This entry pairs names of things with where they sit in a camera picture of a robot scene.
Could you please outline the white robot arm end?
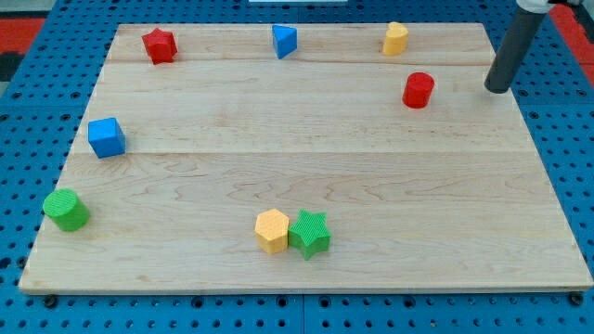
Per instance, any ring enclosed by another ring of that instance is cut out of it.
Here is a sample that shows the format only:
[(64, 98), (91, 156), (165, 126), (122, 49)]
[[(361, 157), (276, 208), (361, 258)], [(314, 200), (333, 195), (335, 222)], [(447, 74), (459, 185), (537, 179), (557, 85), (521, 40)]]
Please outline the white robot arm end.
[(581, 6), (584, 0), (516, 0), (516, 3), (525, 11), (547, 14), (556, 5)]

